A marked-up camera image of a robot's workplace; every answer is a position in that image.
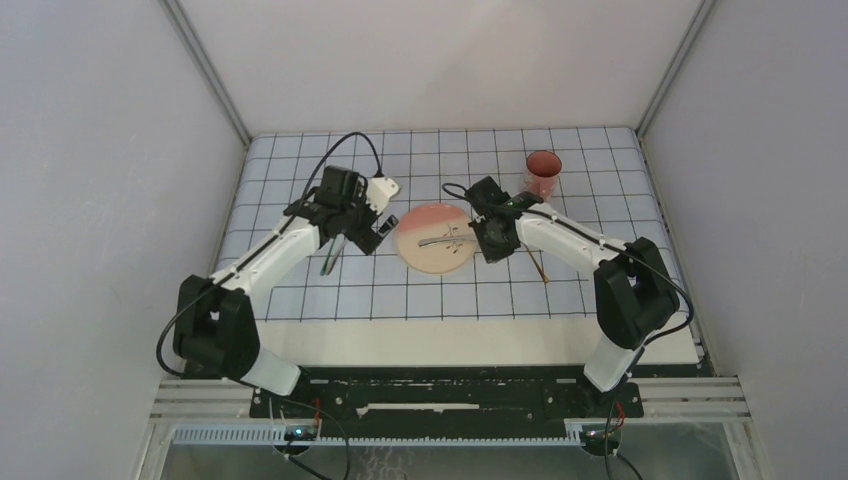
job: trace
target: cup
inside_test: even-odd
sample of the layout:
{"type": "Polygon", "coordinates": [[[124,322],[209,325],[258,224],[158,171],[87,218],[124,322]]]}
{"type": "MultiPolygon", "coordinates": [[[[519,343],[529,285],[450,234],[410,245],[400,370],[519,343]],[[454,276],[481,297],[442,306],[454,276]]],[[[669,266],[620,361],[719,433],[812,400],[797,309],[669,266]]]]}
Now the cup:
{"type": "Polygon", "coordinates": [[[524,191],[534,193],[548,201],[556,188],[562,160],[553,152],[539,150],[527,157],[527,170],[524,172],[524,191]]]}

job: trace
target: floor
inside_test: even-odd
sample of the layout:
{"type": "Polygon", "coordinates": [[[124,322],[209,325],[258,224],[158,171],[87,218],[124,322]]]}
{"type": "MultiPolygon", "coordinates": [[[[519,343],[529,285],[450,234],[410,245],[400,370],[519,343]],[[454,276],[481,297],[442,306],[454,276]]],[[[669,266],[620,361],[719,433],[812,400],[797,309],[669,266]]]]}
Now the floor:
{"type": "MultiPolygon", "coordinates": [[[[341,135],[279,134],[254,140],[219,268],[241,256],[276,225],[283,209],[300,195],[320,157],[341,135]]],[[[523,184],[526,156],[536,150],[554,151],[562,159],[563,171],[549,203],[606,235],[625,241],[640,236],[653,240],[661,248],[672,278],[679,279],[642,154],[630,129],[386,131],[368,135],[382,156],[384,173],[401,186],[401,193],[388,208],[388,213],[398,218],[433,202],[456,205],[470,215],[466,203],[441,191],[443,182],[470,185],[491,175],[505,191],[515,194],[523,184]]],[[[365,175],[376,168],[362,139],[349,139],[328,163],[365,175]]],[[[327,322],[480,320],[500,324],[515,319],[594,318],[594,290],[589,279],[545,253],[541,263],[551,280],[547,285],[526,253],[487,264],[478,252],[456,272],[423,274],[408,268],[397,256],[391,237],[373,256],[364,256],[349,244],[332,274],[321,276],[328,247],[281,279],[269,301],[254,305],[257,320],[269,325],[318,323],[322,325],[305,331],[324,335],[351,328],[328,327],[327,322]]],[[[283,329],[286,335],[297,330],[283,329]]],[[[691,345],[691,337],[683,343],[691,345]]],[[[686,357],[692,358],[688,349],[686,357]]]]}

